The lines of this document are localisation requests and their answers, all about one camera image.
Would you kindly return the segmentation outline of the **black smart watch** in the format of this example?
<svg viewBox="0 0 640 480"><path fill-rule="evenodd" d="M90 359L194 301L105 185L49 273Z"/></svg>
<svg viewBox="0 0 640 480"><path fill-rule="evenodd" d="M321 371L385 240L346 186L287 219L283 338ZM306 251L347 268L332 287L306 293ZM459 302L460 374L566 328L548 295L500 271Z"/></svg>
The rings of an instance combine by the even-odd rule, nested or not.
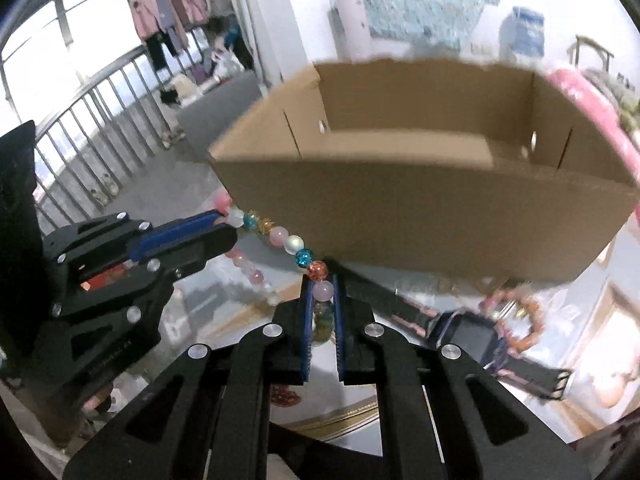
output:
<svg viewBox="0 0 640 480"><path fill-rule="evenodd" d="M492 376L545 401L564 398L573 372L518 356L508 332L498 322L469 309L437 311L412 304L362 276L345 280L346 294L368 304L374 313L402 327L423 347L440 350L455 344Z"/></svg>

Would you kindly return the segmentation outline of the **brown cardboard box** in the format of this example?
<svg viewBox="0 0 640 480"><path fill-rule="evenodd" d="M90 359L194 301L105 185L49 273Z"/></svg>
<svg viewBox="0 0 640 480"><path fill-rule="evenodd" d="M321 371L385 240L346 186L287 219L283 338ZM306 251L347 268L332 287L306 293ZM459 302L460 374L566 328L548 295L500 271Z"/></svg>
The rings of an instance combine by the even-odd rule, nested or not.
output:
<svg viewBox="0 0 640 480"><path fill-rule="evenodd" d="M311 65L209 154L318 256L453 276L574 280L639 203L638 165L576 101L501 64Z"/></svg>

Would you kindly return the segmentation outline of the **metal balcony railing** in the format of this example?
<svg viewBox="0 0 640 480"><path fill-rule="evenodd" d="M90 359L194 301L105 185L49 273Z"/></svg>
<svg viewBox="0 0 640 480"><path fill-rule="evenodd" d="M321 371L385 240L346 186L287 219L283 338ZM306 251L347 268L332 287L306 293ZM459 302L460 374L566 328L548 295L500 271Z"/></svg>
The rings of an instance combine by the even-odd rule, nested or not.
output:
<svg viewBox="0 0 640 480"><path fill-rule="evenodd" d="M161 152L183 139L163 100L175 76L195 78L208 42L196 30L189 47L160 72L142 47L100 70L36 128L34 196L48 234L88 220L137 181Z"/></svg>

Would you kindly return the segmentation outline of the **green knit garment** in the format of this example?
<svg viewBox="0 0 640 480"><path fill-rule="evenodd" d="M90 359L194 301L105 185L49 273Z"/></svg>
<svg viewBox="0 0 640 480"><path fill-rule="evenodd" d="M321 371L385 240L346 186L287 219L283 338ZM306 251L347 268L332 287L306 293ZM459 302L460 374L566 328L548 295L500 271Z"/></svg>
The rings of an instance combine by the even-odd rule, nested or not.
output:
<svg viewBox="0 0 640 480"><path fill-rule="evenodd" d="M586 68L582 72L612 104L618 115L618 122L628 136L639 132L639 96L604 70Z"/></svg>

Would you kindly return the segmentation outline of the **hanging pink clothes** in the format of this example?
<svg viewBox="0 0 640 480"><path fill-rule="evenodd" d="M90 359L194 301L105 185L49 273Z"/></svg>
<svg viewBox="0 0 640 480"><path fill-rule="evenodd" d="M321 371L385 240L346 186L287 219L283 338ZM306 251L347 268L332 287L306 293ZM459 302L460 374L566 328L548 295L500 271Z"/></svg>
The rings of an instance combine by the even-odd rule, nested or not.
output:
<svg viewBox="0 0 640 480"><path fill-rule="evenodd" d="M129 6L140 40L166 42L172 54L189 47L188 28L234 12L231 0L129 0Z"/></svg>

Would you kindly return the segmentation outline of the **pink floral blanket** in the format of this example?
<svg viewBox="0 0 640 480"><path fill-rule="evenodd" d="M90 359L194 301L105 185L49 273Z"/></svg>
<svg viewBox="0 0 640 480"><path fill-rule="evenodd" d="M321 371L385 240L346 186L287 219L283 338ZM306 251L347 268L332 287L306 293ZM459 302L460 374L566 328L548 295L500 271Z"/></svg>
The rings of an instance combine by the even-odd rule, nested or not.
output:
<svg viewBox="0 0 640 480"><path fill-rule="evenodd" d="M639 133L633 136L620 128L618 115L606 97L584 76L583 70L560 68L546 79L572 101L602 132L630 173L639 180Z"/></svg>

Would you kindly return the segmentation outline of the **wooden chair frame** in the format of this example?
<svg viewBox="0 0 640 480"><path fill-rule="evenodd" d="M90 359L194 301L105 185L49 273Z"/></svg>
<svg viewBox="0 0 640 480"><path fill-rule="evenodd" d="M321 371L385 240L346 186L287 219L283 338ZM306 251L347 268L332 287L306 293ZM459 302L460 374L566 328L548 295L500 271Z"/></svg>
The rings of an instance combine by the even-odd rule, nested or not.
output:
<svg viewBox="0 0 640 480"><path fill-rule="evenodd" d="M614 54L587 36L576 35L566 51L570 65L577 68L596 68L608 73Z"/></svg>

